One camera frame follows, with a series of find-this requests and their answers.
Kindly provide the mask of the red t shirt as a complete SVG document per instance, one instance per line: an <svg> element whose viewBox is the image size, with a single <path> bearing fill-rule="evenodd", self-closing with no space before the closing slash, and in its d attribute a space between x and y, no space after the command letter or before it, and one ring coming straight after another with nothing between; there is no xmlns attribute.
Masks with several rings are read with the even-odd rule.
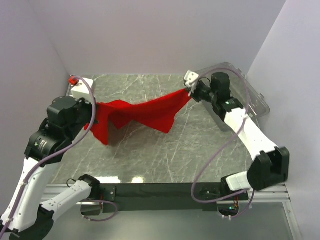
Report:
<svg viewBox="0 0 320 240"><path fill-rule="evenodd" d="M131 104L123 100L99 102L90 131L103 145L109 144L109 122L121 129L131 121L138 122L165 134L172 129L176 114L191 100L186 89L142 103Z"/></svg>

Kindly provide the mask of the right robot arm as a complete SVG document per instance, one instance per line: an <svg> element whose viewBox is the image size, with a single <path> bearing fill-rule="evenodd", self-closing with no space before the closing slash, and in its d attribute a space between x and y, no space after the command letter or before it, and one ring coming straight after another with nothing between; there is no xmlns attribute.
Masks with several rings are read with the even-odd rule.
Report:
<svg viewBox="0 0 320 240"><path fill-rule="evenodd" d="M189 71L184 77L184 84L194 100L211 104L214 113L237 134L252 159L249 170L221 179L219 193L222 198L230 200L239 191L261 191L288 180L289 150L278 147L265 136L249 117L246 108L232 96L228 74L215 72L210 84L205 85L199 74Z"/></svg>

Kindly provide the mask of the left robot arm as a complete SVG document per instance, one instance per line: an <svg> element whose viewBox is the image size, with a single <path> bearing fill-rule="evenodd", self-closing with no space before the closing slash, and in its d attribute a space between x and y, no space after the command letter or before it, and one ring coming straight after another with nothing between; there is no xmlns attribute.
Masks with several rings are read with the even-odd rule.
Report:
<svg viewBox="0 0 320 240"><path fill-rule="evenodd" d="M12 240L42 240L55 221L82 200L94 201L100 195L100 182L90 175L42 201L54 171L68 150L83 140L81 130L96 122L97 104L93 97L56 98L47 108L47 117L26 146L22 173L14 195L0 217L0 234L10 233Z"/></svg>

